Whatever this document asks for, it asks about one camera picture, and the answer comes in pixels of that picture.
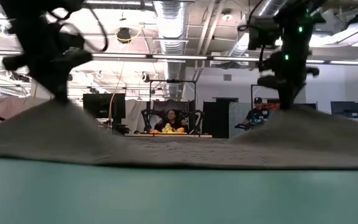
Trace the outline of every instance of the person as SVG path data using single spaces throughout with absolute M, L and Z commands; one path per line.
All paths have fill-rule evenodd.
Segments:
M 165 125 L 167 124 L 171 124 L 171 127 L 173 129 L 178 129 L 178 128 L 184 128 L 185 129 L 185 133 L 188 132 L 188 127 L 186 124 L 186 121 L 183 119 L 181 121 L 178 120 L 178 116 L 177 116 L 177 112 L 175 110 L 168 110 L 167 113 L 167 118 L 166 119 L 161 119 L 161 121 L 159 121 L 155 126 L 154 129 L 157 131 L 162 132 L 162 129 L 165 127 Z
M 269 110 L 263 108 L 261 97 L 255 97 L 254 104 L 255 108 L 248 112 L 247 117 L 242 124 L 262 124 L 264 121 L 267 120 L 267 118 L 269 118 Z

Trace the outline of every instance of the woman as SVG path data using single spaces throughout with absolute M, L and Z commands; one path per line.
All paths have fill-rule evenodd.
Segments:
M 165 127 L 165 125 L 167 124 L 171 124 L 171 127 L 173 129 L 178 129 L 178 128 L 184 128 L 185 132 L 188 132 L 188 128 L 186 125 L 186 121 L 183 119 L 181 121 L 179 121 L 177 119 L 177 112 L 175 110 L 169 110 L 167 113 L 167 118 L 166 119 L 162 119 L 160 122 L 158 122 L 155 126 L 154 129 L 157 131 L 162 132 L 162 129 Z

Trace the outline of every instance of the gray partition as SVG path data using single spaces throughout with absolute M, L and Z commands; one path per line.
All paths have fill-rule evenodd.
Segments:
M 229 137 L 232 138 L 239 133 L 243 133 L 243 129 L 234 128 L 235 125 L 244 121 L 248 111 L 251 110 L 250 103 L 230 103 L 229 105 Z

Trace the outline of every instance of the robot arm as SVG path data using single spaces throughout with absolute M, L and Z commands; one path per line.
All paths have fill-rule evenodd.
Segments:
M 270 22 L 269 18 L 263 18 L 263 23 L 256 20 L 255 24 L 248 24 L 250 38 L 254 37 L 250 39 L 249 45 L 253 48 L 262 46 L 259 71 L 274 72 L 274 75 L 259 78 L 258 85 L 278 90 L 281 109 L 291 107 L 299 91 L 306 85 L 307 73 L 312 73 L 313 76 L 319 73 L 318 68 L 306 67 L 306 59 L 311 54 L 309 41 L 314 25 L 325 23 L 321 14 L 315 12 L 324 2 L 325 0 L 292 1 L 284 5 Z M 281 50 L 263 60 L 263 49 L 266 45 L 274 45 L 278 36 L 283 42 Z
M 56 99 L 67 102 L 70 71 L 93 58 L 90 52 L 84 50 L 86 41 L 82 35 L 61 33 L 60 29 L 67 24 L 59 21 L 68 19 L 72 12 L 89 5 L 84 0 L 0 0 L 0 4 L 12 25 L 9 32 L 17 36 L 23 48 L 22 55 L 4 58 L 2 62 L 5 68 L 14 71 L 28 66 L 32 78 L 54 94 Z M 57 18 L 58 22 L 48 23 L 46 13 L 57 17 L 52 12 L 57 8 L 66 9 L 68 14 L 63 19 Z M 108 47 L 108 43 L 105 44 L 102 51 Z

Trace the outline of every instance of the exposed ductwork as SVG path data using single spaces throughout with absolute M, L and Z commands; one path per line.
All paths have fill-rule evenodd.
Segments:
M 187 3 L 178 1 L 155 1 L 155 12 L 158 15 L 157 26 L 160 37 L 164 39 L 160 42 L 163 54 L 181 55 L 185 53 L 185 43 L 180 41 L 185 35 Z M 167 80 L 180 80 L 181 63 L 166 62 L 164 68 Z M 168 85 L 170 97 L 178 96 L 178 85 Z
M 286 0 L 265 0 L 255 10 L 252 16 L 274 16 L 275 13 L 285 4 Z M 247 22 L 244 16 L 240 24 Z M 239 35 L 239 40 L 234 44 L 233 48 L 226 54 L 229 57 L 241 57 L 248 49 L 249 36 L 245 33 Z
M 274 16 L 286 0 L 265 0 L 255 10 L 254 16 Z

